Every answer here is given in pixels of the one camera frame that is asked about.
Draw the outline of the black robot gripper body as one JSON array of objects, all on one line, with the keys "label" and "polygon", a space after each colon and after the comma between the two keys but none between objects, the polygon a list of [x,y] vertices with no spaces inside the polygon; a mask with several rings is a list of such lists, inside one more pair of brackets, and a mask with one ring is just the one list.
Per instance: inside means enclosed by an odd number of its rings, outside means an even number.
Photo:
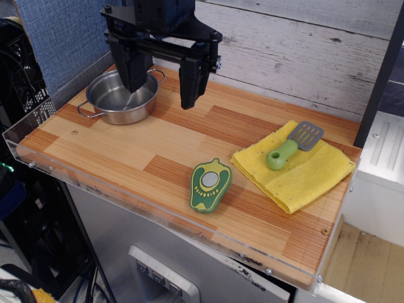
[{"label": "black robot gripper body", "polygon": [[106,4],[100,11],[107,20],[106,35],[166,61],[196,58],[209,73],[220,68],[218,44],[222,34],[194,14],[194,1],[134,1],[133,6]]}]

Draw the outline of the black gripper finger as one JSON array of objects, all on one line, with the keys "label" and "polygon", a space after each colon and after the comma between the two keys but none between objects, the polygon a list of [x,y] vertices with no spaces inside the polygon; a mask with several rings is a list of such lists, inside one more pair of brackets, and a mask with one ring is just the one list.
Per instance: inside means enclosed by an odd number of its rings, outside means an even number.
[{"label": "black gripper finger", "polygon": [[202,60],[186,57],[180,62],[181,107],[184,110],[194,107],[196,100],[205,93],[208,77],[208,65]]},{"label": "black gripper finger", "polygon": [[147,71],[153,65],[152,56],[117,37],[108,37],[108,44],[122,84],[134,93],[147,80]]}]

